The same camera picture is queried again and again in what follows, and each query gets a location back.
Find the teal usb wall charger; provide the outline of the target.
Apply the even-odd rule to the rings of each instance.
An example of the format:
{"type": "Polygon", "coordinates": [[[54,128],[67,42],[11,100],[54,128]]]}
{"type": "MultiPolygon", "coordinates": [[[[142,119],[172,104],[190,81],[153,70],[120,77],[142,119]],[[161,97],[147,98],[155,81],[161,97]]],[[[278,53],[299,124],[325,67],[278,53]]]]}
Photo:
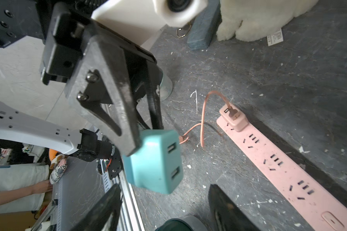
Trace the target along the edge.
{"type": "Polygon", "coordinates": [[[175,130],[144,130],[142,146],[123,156],[127,181],[150,191],[170,194],[183,180],[179,135],[175,130]]]}

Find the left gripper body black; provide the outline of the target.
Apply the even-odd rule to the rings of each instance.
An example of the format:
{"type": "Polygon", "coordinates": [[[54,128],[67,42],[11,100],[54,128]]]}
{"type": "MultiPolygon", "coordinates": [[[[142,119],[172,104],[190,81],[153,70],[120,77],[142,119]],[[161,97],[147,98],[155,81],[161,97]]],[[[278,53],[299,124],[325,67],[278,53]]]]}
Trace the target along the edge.
{"type": "Polygon", "coordinates": [[[48,85],[50,81],[66,83],[82,59],[87,43],[98,34],[107,35],[109,42],[127,50],[126,62],[130,69],[138,68],[143,60],[157,62],[152,53],[132,40],[96,22],[70,4],[56,2],[49,20],[40,66],[43,84],[48,85]]]}

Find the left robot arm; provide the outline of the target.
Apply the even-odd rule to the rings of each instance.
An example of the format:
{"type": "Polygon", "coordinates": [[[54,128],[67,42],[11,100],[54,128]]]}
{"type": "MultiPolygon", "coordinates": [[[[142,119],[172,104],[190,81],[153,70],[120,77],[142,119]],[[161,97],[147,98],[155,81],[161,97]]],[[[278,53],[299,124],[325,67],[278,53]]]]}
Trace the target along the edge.
{"type": "Polygon", "coordinates": [[[111,140],[72,131],[0,102],[0,139],[92,161],[112,146],[134,158],[162,144],[161,71],[144,43],[162,26],[152,1],[0,1],[0,48],[41,39],[43,84],[62,82],[71,107],[111,140]]]}

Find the blue cordless meat grinder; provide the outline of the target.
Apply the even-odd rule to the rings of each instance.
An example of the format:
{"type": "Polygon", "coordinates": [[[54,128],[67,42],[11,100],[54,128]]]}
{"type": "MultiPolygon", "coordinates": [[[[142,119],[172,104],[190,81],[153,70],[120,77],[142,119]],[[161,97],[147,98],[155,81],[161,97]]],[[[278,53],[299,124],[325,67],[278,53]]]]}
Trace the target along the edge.
{"type": "Polygon", "coordinates": [[[173,83],[171,79],[159,67],[161,83],[160,83],[160,101],[166,100],[172,93],[173,83]]]}

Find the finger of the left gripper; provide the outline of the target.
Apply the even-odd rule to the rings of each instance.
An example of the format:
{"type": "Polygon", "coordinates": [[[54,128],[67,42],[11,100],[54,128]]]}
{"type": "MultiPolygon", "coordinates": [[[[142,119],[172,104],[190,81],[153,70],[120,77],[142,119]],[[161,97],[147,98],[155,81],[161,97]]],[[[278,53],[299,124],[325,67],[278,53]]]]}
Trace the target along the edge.
{"type": "Polygon", "coordinates": [[[133,71],[133,98],[137,101],[147,97],[152,128],[163,129],[160,105],[161,71],[157,64],[147,59],[139,58],[133,71]]]}
{"type": "Polygon", "coordinates": [[[122,48],[93,36],[65,87],[68,103],[126,156],[140,147],[136,110],[122,48]]]}

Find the pink usb wall charger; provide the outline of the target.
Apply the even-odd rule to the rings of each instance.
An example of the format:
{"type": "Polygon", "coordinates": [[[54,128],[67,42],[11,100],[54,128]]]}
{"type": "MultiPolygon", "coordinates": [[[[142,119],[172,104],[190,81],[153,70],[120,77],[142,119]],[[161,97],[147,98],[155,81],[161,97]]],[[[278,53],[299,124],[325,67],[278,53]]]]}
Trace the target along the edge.
{"type": "Polygon", "coordinates": [[[239,108],[232,103],[230,103],[230,106],[231,109],[227,105],[224,105],[219,110],[221,117],[225,120],[227,126],[230,126],[236,132],[241,132],[249,125],[249,121],[239,108]]]}

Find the person forearm in background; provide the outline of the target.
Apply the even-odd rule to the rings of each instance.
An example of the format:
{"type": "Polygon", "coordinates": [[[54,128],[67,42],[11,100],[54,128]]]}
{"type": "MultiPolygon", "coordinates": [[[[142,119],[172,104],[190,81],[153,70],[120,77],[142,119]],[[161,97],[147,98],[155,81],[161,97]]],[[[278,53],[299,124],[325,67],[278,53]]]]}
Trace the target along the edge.
{"type": "Polygon", "coordinates": [[[0,206],[33,194],[47,193],[50,192],[52,189],[53,185],[50,183],[49,180],[46,180],[24,188],[10,191],[2,191],[0,192],[0,206]]]}

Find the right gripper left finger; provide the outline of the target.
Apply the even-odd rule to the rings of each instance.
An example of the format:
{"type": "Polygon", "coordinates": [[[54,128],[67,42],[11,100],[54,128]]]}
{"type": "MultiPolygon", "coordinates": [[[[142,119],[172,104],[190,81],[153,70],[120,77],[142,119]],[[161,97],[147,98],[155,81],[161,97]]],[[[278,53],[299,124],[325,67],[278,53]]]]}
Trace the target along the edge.
{"type": "Polygon", "coordinates": [[[121,205],[121,188],[114,184],[71,231],[116,231],[121,205]]]}

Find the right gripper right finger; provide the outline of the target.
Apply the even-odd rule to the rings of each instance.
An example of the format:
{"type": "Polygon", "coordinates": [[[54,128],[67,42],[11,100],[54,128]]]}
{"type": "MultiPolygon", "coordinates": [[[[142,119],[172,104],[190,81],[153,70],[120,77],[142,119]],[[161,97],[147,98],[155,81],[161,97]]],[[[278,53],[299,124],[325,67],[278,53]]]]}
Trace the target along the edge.
{"type": "Polygon", "coordinates": [[[210,185],[208,201],[214,231],[259,231],[217,184],[210,185]]]}

